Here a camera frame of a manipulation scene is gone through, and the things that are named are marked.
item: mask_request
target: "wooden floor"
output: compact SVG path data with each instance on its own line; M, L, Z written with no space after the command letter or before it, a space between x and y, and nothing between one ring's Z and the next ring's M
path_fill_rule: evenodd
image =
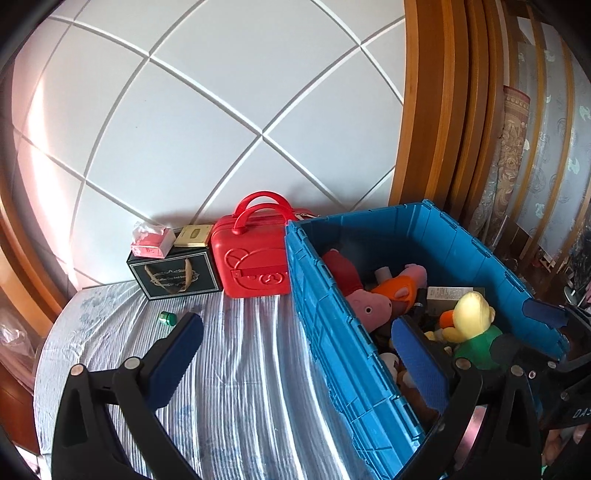
M33 397L0 365L0 423L18 446L39 455Z

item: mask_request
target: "blue gripper pad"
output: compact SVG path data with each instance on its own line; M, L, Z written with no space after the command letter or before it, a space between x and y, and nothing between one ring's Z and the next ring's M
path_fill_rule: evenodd
M521 313L525 317L545 323L549 327L556 329L564 327L569 322L569 314L564 308L536 299L524 300Z
M152 411L170 402L203 341L203 332L201 317L186 313L168 337L157 340L142 359L149 366L145 401Z
M447 377L439 368L423 339L400 317L392 323L392 343L404 366L410 372L427 407L442 414L449 403L450 385Z

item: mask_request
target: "red handbag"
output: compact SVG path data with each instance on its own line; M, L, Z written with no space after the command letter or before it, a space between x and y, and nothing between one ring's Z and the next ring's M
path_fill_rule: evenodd
M277 203L247 208L259 197ZM314 216L307 209L293 209L277 193L256 192L244 198L233 214L220 218L213 226L210 244L226 294L246 299L289 293L285 226L289 220Z

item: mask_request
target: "white wall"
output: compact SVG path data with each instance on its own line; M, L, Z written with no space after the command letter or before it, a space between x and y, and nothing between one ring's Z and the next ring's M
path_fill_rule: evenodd
M135 222L215 220L255 190L386 205L404 28L402 0L64 2L3 85L1 137L58 285L128 280Z

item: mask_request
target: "screw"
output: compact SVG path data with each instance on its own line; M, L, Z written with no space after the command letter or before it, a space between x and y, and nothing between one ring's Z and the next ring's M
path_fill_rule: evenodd
M511 373L516 377L520 377L523 375L523 369L519 365L513 365L511 367Z
M125 362L124 362L124 367L127 370L133 370L135 368L139 367L139 358L137 358L136 356L130 356Z
M458 358L456 360L456 367L460 368L461 370L470 370L472 364L467 358Z
M77 377L78 375L80 375L82 372L84 371L84 365L74 365L71 369L70 369L70 375L74 375L75 377Z

